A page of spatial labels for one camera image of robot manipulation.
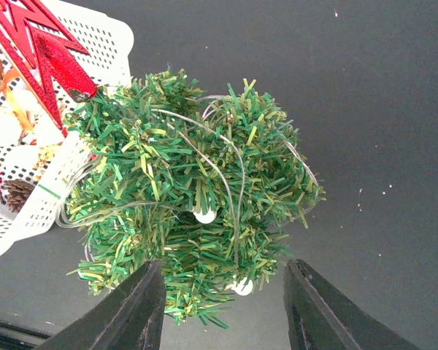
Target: artificial pine garland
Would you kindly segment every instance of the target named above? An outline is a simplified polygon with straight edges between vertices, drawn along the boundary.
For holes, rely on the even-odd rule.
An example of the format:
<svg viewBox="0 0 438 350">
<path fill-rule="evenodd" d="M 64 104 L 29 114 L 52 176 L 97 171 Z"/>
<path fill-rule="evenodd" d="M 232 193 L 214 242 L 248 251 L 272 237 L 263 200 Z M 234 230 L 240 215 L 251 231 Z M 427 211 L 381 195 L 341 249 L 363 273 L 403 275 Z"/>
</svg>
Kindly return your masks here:
<svg viewBox="0 0 438 350">
<path fill-rule="evenodd" d="M 73 186 L 64 225 L 88 229 L 92 258 L 77 272 L 92 293 L 161 259 L 166 313 L 226 327 L 215 312 L 231 300 L 227 286 L 249 279 L 261 288 L 285 254 L 287 235 L 269 224 L 307 226 L 323 189 L 293 150 L 292 121 L 254 81 L 239 96 L 229 85 L 230 96 L 208 98 L 195 84 L 183 70 L 151 74 L 112 96 L 101 87 L 67 117 L 98 161 Z M 191 213 L 209 210 L 209 224 Z"/>
</svg>

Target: gray table surface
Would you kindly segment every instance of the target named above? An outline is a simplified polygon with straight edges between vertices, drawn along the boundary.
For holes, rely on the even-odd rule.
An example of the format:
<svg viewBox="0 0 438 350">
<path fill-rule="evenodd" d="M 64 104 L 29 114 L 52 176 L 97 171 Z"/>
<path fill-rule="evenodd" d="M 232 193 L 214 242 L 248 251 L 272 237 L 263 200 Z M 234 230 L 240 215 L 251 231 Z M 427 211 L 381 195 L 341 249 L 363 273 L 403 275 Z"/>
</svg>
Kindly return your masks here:
<svg viewBox="0 0 438 350">
<path fill-rule="evenodd" d="M 71 2 L 131 26 L 136 77 L 170 63 L 211 93 L 256 78 L 295 120 L 328 192 L 310 229 L 287 226 L 292 252 L 438 350 L 438 1 Z M 65 276 L 81 237 L 55 227 L 17 242 L 0 258 L 0 312 L 56 332 L 94 306 Z M 161 347 L 289 349 L 282 275 L 223 318 L 229 331 L 166 319 Z"/>
</svg>

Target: basket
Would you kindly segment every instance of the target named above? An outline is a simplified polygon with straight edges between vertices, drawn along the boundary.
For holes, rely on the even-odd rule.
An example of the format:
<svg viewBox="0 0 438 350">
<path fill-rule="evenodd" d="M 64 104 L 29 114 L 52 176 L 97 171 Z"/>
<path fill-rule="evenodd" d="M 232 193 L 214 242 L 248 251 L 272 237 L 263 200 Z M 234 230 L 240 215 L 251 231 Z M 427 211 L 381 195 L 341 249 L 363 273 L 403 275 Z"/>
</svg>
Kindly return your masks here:
<svg viewBox="0 0 438 350">
<path fill-rule="evenodd" d="M 134 37 L 125 23 L 109 18 L 103 13 L 62 1 L 44 0 L 43 3 L 90 52 L 91 56 L 72 53 L 94 82 L 108 85 L 130 82 L 128 54 L 133 46 Z M 5 67 L 10 67 L 1 50 L 0 59 L 3 60 Z M 54 84 L 55 91 L 58 92 L 58 100 L 66 104 L 65 112 L 74 110 L 75 102 L 59 85 Z M 14 81 L 10 87 L 23 88 L 23 84 Z M 6 105 L 6 103 L 1 97 L 0 104 Z M 6 161 L 7 153 L 13 147 L 16 147 L 16 144 L 0 145 L 1 163 Z M 5 253 L 15 241 L 45 233 L 52 227 L 59 195 L 64 195 L 65 180 L 84 165 L 88 157 L 89 150 L 85 148 L 79 136 L 70 133 L 19 214 L 11 213 L 0 202 L 0 255 Z M 35 184 L 32 168 L 7 166 L 0 170 L 3 180 L 22 179 Z"/>
</svg>

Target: white bulb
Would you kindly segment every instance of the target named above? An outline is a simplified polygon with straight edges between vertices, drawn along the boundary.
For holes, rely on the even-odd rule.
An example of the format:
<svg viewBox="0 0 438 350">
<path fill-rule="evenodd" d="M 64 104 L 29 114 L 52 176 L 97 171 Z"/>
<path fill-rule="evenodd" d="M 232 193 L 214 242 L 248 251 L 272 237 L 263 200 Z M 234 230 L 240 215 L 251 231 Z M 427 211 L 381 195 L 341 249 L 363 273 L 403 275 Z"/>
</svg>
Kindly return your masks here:
<svg viewBox="0 0 438 350">
<path fill-rule="evenodd" d="M 234 282 L 234 285 L 232 286 L 232 290 L 236 292 L 238 295 L 246 296 L 249 295 L 253 291 L 253 282 L 248 281 L 247 285 L 245 285 L 245 282 L 247 281 L 246 278 L 240 281 L 240 283 Z"/>
<path fill-rule="evenodd" d="M 201 224 L 210 224 L 215 220 L 217 214 L 218 213 L 216 211 L 211 210 L 211 208 L 208 208 L 206 214 L 203 214 L 202 212 L 197 213 L 193 211 L 193 215 Z"/>
</svg>

